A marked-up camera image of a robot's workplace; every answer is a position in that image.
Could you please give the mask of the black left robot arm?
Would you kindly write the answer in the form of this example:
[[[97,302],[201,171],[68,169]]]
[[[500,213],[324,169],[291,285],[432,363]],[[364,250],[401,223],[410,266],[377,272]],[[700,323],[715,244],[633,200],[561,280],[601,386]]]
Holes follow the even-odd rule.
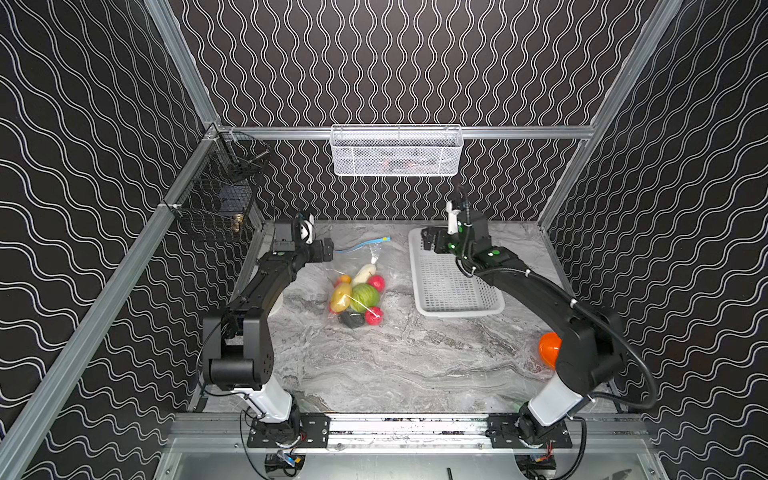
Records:
[[[234,300],[204,318],[201,373],[224,396],[239,396],[275,441],[300,436],[300,411],[293,395],[273,377],[274,349],[269,315],[283,291],[308,263],[333,259],[334,244],[316,237],[314,216],[277,220],[270,249]]]

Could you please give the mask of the clear zip top bag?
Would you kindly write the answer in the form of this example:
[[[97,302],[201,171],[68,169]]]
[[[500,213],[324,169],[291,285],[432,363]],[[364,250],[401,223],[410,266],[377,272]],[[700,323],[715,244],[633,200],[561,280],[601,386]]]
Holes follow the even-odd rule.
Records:
[[[384,320],[387,280],[380,265],[390,236],[336,247],[327,275],[332,290],[327,311],[349,329],[379,326]]]

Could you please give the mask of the green cabbage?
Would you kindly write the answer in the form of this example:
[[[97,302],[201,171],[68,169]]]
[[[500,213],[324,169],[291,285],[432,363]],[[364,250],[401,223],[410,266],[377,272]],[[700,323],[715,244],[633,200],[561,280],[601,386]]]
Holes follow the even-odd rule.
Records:
[[[360,284],[352,288],[352,300],[349,308],[360,314],[364,314],[368,308],[378,306],[380,293],[372,286]]]

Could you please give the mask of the white daikon radish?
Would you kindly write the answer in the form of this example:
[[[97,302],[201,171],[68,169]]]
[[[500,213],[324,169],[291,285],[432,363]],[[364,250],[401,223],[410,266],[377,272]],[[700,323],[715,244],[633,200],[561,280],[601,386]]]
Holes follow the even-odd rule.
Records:
[[[369,263],[364,265],[358,273],[353,277],[351,281],[352,286],[357,286],[360,284],[365,284],[368,282],[368,280],[375,276],[377,273],[377,267],[375,264]]]

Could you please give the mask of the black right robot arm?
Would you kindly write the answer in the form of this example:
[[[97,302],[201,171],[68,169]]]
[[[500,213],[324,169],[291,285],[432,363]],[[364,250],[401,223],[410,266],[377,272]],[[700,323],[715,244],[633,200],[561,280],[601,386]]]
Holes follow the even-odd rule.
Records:
[[[657,405],[658,383],[625,338],[623,321],[616,312],[577,299],[511,249],[495,244],[487,218],[467,203],[448,211],[447,226],[422,229],[424,249],[452,256],[465,277],[479,279],[514,297],[561,341],[552,378],[520,407],[515,428],[521,439],[530,444],[542,442],[566,417],[594,399],[639,411]],[[621,373],[628,362],[640,370],[647,396],[629,400],[599,391],[599,386]]]

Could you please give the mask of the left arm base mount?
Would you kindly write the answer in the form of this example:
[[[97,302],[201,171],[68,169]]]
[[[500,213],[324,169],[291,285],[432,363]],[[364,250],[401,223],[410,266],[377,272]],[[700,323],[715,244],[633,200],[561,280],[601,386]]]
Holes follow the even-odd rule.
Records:
[[[246,440],[251,449],[325,448],[331,419],[319,413],[301,413],[280,423],[253,421]]]

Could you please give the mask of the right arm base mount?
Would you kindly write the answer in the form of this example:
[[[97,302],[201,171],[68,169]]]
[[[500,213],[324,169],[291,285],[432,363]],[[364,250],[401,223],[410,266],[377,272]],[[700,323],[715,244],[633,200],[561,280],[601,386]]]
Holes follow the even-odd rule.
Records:
[[[528,414],[490,414],[486,426],[485,436],[494,449],[569,449],[573,446],[564,421],[541,426]]]

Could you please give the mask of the red tomato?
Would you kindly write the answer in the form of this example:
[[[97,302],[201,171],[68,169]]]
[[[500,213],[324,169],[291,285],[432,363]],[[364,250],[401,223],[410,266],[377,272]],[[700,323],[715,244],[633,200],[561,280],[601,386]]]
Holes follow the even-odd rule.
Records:
[[[386,289],[386,281],[381,275],[373,275],[367,280],[367,284],[375,288],[379,293]]]

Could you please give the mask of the red apple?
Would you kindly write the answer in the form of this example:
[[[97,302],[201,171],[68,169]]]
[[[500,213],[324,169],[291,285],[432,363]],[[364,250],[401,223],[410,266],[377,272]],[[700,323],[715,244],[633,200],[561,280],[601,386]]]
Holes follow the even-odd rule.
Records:
[[[378,326],[383,321],[383,311],[376,306],[368,308],[364,313],[364,319],[368,325]]]

